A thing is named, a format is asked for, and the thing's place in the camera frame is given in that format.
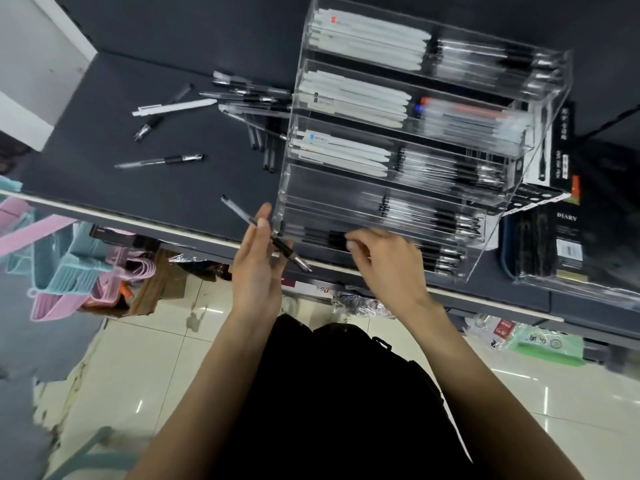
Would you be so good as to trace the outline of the person's right hand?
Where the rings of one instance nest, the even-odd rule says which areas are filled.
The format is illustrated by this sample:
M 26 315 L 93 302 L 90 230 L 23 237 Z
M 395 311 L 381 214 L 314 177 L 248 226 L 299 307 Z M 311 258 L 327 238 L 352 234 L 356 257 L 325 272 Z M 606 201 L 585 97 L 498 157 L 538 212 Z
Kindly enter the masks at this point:
M 428 293 L 422 256 L 414 243 L 380 228 L 359 228 L 346 234 L 368 247 L 372 262 L 355 262 L 375 297 L 407 328 L 447 318 L 444 307 Z

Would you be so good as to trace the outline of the person's left hand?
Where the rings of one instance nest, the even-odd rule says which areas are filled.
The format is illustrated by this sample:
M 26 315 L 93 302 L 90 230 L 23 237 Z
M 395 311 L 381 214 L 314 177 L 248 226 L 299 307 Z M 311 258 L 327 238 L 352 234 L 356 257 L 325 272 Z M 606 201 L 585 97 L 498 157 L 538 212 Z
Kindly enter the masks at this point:
M 230 268 L 232 315 L 244 322 L 272 326 L 282 306 L 283 254 L 273 257 L 269 216 L 271 204 L 263 203 L 249 224 Z

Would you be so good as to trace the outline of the clear gel pen black grip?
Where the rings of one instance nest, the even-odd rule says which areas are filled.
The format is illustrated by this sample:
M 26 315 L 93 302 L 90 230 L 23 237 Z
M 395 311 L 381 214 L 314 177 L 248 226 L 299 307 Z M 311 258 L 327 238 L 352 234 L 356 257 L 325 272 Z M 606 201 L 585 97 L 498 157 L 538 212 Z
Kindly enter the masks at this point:
M 226 195 L 221 196 L 221 202 L 226 205 L 235 215 L 240 217 L 243 221 L 245 221 L 249 225 L 257 226 L 256 220 L 249 215 L 249 213 L 245 212 L 244 209 L 240 208 L 235 202 L 229 199 Z M 275 234 L 272 234 L 270 239 L 278 238 Z M 304 261 L 294 250 L 289 255 L 289 261 L 294 263 L 300 270 L 311 273 L 312 268 Z

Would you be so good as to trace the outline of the person's left forearm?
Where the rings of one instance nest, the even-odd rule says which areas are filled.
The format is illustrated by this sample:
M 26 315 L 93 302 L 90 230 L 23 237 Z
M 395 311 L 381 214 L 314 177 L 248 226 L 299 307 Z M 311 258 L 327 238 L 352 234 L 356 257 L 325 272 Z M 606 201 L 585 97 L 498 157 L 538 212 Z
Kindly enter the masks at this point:
M 275 311 L 232 310 L 171 416 L 125 480 L 208 480 L 255 379 Z

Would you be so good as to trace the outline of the person's right forearm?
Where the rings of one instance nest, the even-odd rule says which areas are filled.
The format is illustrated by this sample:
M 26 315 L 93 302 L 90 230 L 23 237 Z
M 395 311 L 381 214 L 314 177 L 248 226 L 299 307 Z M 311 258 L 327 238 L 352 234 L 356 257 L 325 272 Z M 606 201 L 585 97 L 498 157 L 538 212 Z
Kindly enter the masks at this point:
M 585 480 L 442 306 L 420 299 L 394 314 L 425 355 L 476 468 L 492 480 Z

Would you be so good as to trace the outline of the white and red box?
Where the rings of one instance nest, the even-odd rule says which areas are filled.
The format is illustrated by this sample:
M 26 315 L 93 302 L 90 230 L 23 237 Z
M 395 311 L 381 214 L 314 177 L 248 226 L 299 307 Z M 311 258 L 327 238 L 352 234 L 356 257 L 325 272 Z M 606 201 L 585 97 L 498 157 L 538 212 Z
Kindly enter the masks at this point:
M 314 299 L 331 300 L 341 288 L 329 282 L 320 280 L 299 281 L 289 278 L 282 278 L 281 285 L 284 292 L 289 292 L 299 296 Z

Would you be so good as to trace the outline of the crinkled clear plastic wrap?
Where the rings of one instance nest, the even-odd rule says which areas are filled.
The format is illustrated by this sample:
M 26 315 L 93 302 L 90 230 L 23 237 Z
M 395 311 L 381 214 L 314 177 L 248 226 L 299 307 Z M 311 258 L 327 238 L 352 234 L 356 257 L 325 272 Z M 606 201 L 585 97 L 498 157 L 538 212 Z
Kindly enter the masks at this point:
M 368 298 L 348 292 L 337 292 L 331 300 L 332 316 L 339 321 L 349 317 L 380 317 L 395 320 L 396 316 L 387 309 L 382 302 L 375 298 Z

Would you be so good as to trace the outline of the row of clear black pens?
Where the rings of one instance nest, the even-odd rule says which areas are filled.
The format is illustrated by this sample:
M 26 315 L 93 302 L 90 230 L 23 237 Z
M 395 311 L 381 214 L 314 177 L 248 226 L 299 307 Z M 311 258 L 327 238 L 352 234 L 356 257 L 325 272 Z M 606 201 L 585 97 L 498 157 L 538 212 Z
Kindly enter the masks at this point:
M 437 243 L 419 245 L 418 249 L 423 270 L 446 276 L 461 275 L 461 266 L 466 261 L 466 254 L 462 251 Z
M 442 232 L 456 239 L 484 240 L 481 219 L 474 214 L 410 203 L 390 195 L 382 197 L 378 213 L 389 225 Z
M 418 152 L 407 147 L 398 151 L 394 169 L 398 178 L 412 183 L 502 189 L 508 182 L 500 164 L 436 151 Z
M 563 81 L 564 62 L 549 52 L 513 44 L 441 38 L 433 75 L 451 82 L 539 95 Z

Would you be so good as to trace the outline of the row of white pens blue mark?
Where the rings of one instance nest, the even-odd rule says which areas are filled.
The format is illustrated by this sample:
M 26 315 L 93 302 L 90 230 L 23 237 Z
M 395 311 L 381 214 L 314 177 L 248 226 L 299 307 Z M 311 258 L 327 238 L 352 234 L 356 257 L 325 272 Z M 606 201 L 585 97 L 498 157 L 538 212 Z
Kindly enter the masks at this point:
M 391 151 L 377 146 L 312 130 L 297 130 L 289 138 L 289 147 L 291 154 L 300 160 L 370 177 L 388 176 Z

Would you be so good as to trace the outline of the brown cardboard box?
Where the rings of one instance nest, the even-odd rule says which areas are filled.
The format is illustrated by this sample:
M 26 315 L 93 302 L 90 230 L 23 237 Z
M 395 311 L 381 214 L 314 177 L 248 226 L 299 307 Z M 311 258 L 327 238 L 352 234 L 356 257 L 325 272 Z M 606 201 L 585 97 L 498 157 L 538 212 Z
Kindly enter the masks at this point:
M 174 251 L 160 249 L 154 259 L 155 274 L 142 282 L 130 304 L 121 299 L 115 306 L 94 309 L 94 314 L 116 319 L 150 315 L 155 312 L 162 299 L 184 298 L 188 274 L 178 264 L 170 262 L 170 259 L 176 256 L 177 253 Z

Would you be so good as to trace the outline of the clear acrylic tiered pen rack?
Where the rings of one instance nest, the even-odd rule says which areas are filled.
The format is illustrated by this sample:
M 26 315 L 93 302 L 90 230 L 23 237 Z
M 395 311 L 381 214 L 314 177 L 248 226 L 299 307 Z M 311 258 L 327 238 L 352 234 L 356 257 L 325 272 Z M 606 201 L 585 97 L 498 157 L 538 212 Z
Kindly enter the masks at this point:
M 405 72 L 334 55 L 309 45 L 310 22 L 316 9 L 336 9 L 356 13 L 411 28 L 427 31 L 431 35 L 428 51 L 418 72 Z M 375 227 L 401 235 L 417 246 L 437 243 L 456 248 L 466 254 L 460 276 L 439 276 L 445 282 L 466 282 L 485 251 L 498 245 L 499 224 L 502 212 L 520 184 L 527 181 L 527 172 L 537 162 L 540 147 L 547 129 L 556 117 L 572 86 L 572 54 L 567 50 L 553 50 L 496 35 L 489 28 L 497 11 L 487 10 L 473 14 L 472 28 L 448 23 L 446 18 L 430 20 L 423 16 L 409 15 L 365 4 L 355 0 L 311 0 L 301 40 L 300 58 L 292 95 L 292 112 L 287 133 L 278 198 L 273 215 L 276 233 L 284 239 L 296 241 L 298 252 L 313 260 L 324 259 L 343 263 L 348 251 L 322 248 L 301 240 L 306 228 L 324 231 L 347 232 L 363 227 Z M 433 62 L 439 39 L 478 41 L 492 45 L 513 44 L 533 48 L 558 56 L 564 62 L 563 81 L 539 95 L 519 90 L 484 88 L 465 82 L 439 79 L 433 75 Z M 308 71 L 329 72 L 372 84 L 405 91 L 412 98 L 409 117 L 401 128 L 388 128 L 373 123 L 344 118 L 309 109 L 298 101 L 298 85 L 301 76 Z M 475 148 L 446 143 L 419 135 L 414 108 L 423 97 L 458 102 L 487 109 L 511 109 L 527 112 L 534 117 L 534 129 L 527 133 L 527 143 L 517 158 L 486 153 Z M 391 151 L 388 176 L 370 177 L 356 172 L 333 168 L 295 158 L 291 154 L 289 138 L 295 131 L 312 130 L 331 136 L 370 144 Z M 397 153 L 407 147 L 418 152 L 436 151 L 446 155 L 462 155 L 468 159 L 494 162 L 504 167 L 507 184 L 502 189 L 487 189 L 462 185 L 431 185 L 430 182 L 412 183 L 398 178 L 394 169 Z M 382 197 L 409 201 L 434 208 L 444 208 L 474 214 L 481 219 L 483 241 L 456 239 L 451 235 L 430 231 L 412 230 L 404 226 L 385 223 L 378 213 Z

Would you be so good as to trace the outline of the clear capped gel pen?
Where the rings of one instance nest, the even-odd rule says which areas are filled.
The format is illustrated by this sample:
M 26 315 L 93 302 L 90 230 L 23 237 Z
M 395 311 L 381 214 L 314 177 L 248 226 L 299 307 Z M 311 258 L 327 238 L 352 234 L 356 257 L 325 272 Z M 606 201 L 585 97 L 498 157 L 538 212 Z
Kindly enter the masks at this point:
M 198 162 L 204 159 L 204 154 L 191 154 L 191 155 L 174 155 L 169 157 L 163 157 L 158 159 L 148 159 L 142 161 L 135 162 L 123 162 L 114 165 L 115 169 L 135 169 L 135 168 L 143 168 L 147 166 L 163 166 L 163 165 L 174 165 L 174 164 L 183 164 L 188 162 Z

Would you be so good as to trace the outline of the row of white pens black mark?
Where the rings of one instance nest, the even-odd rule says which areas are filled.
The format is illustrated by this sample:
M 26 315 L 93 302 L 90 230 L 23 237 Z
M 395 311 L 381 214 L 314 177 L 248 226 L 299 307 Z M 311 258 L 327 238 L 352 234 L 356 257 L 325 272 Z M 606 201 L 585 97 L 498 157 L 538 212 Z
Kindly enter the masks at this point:
M 313 111 L 388 128 L 403 126 L 411 98 L 402 90 L 323 71 L 304 72 L 298 85 L 298 101 Z

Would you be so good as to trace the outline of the pile of loose clear pens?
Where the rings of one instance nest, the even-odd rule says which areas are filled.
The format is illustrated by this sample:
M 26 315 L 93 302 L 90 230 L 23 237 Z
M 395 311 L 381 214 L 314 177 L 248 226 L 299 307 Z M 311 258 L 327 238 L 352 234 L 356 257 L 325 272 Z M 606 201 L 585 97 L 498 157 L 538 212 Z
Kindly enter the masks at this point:
M 252 150 L 262 155 L 262 168 L 275 173 L 276 152 L 292 112 L 290 90 L 218 71 L 212 84 L 219 111 L 244 123 Z

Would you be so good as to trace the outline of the white and red packet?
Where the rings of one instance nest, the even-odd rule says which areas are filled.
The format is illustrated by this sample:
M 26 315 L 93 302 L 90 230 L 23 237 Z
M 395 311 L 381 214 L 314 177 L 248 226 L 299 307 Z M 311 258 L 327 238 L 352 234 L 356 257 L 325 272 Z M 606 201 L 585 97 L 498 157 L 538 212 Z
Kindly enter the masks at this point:
M 506 349 L 520 323 L 493 315 L 476 314 L 465 318 L 464 334 L 473 341 L 493 349 Z

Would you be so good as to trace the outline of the person's black clothing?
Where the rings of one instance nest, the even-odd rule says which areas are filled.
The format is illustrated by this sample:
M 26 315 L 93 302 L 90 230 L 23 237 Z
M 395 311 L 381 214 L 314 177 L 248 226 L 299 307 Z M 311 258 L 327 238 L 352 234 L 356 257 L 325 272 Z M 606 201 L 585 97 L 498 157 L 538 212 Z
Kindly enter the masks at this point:
M 434 380 L 361 328 L 277 318 L 211 480 L 472 480 Z

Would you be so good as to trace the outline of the row of red and blue pens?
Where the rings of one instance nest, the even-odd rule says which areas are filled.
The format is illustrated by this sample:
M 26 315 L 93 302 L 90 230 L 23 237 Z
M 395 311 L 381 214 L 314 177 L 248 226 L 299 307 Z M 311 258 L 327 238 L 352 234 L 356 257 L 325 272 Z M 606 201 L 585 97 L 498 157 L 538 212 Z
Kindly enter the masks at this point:
M 530 113 L 487 109 L 458 102 L 423 97 L 414 108 L 419 135 L 517 158 L 534 129 Z

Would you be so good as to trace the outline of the white perforated binder spine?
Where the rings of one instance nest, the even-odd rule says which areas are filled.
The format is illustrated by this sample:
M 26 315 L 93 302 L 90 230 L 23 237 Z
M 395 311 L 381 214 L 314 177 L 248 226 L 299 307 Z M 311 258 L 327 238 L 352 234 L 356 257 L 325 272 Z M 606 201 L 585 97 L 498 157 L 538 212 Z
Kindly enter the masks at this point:
M 556 189 L 544 185 L 520 184 L 506 209 L 502 212 L 502 217 L 506 217 L 517 212 L 530 210 L 535 207 L 555 203 L 557 201 L 569 198 L 572 195 L 571 190 Z

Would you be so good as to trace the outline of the white retractable pen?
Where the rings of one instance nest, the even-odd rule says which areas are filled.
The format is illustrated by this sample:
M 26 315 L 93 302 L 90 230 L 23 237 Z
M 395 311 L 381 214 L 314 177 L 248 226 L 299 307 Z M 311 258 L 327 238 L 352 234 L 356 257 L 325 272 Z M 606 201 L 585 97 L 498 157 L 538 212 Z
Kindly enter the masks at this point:
M 132 115 L 134 117 L 149 117 L 149 116 L 155 116 L 160 114 L 167 114 L 171 112 L 199 109 L 201 107 L 212 106 L 217 102 L 218 100 L 216 98 L 203 98 L 203 99 L 194 100 L 190 102 L 139 107 L 137 111 L 132 112 Z

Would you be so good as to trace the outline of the dark slim pen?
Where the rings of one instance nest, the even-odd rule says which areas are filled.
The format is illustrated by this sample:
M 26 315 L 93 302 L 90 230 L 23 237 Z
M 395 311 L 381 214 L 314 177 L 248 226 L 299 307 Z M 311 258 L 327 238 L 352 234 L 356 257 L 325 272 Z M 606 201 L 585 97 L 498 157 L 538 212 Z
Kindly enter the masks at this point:
M 188 95 L 190 92 L 192 92 L 192 90 L 194 90 L 194 88 L 195 88 L 194 84 L 188 83 L 183 88 L 181 88 L 176 94 L 171 96 L 164 104 L 165 105 L 171 105 L 171 104 L 180 103 L 181 100 L 186 95 Z M 152 115 L 151 117 L 149 117 L 146 120 L 145 124 L 137 131 L 137 133 L 135 133 L 134 142 L 139 143 L 144 138 L 146 138 L 146 136 L 151 131 L 153 131 L 159 124 L 161 124 L 163 122 L 163 120 L 164 120 L 164 116 L 162 116 L 160 114 L 155 114 L 155 115 Z

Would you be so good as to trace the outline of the pile of pink and blue hangers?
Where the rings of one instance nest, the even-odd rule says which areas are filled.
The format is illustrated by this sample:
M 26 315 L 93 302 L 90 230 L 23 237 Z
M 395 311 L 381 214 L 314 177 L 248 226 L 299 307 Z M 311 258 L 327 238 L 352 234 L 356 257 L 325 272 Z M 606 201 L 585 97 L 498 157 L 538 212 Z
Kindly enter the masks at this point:
M 92 236 L 91 223 L 41 212 L 19 197 L 21 190 L 20 182 L 0 175 L 0 267 L 30 277 L 32 322 L 94 313 L 121 299 L 130 304 L 155 274 L 155 246 L 110 228 L 107 236 L 124 242 L 104 242 Z

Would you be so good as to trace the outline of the green packet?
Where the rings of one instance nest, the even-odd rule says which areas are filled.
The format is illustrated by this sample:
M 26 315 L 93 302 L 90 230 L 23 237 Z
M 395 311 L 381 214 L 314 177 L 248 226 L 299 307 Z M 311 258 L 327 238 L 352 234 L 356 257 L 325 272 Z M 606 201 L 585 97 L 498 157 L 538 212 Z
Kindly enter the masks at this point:
M 538 326 L 519 324 L 506 342 L 515 353 L 572 367 L 586 364 L 584 339 L 564 332 L 550 331 Z

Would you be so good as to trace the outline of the row of white pens red mark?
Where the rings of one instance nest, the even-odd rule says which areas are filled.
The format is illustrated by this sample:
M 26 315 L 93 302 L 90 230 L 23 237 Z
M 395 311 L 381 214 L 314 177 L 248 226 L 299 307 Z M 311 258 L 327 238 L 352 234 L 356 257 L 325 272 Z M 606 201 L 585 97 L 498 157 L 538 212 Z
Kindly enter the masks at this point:
M 310 22 L 315 49 L 405 72 L 418 72 L 431 35 L 356 13 L 318 8 Z

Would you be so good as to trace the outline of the black diary notebook in wrap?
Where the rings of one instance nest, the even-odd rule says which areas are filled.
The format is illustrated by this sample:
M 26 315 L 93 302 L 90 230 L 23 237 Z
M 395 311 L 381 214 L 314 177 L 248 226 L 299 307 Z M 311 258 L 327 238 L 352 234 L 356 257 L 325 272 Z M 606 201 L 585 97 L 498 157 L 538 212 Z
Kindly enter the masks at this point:
M 640 308 L 640 147 L 572 155 L 572 196 L 516 214 L 502 252 L 517 283 Z

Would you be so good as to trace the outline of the black pen box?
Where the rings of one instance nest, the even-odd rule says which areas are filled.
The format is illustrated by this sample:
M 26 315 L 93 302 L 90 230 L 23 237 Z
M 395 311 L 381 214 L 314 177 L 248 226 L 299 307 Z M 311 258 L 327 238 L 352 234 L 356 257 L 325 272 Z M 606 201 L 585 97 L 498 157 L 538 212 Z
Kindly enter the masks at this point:
M 550 123 L 540 147 L 538 162 L 533 167 L 533 183 L 544 188 L 547 194 L 562 194 L 565 198 L 572 195 L 571 144 L 574 136 L 575 101 L 567 99 Z

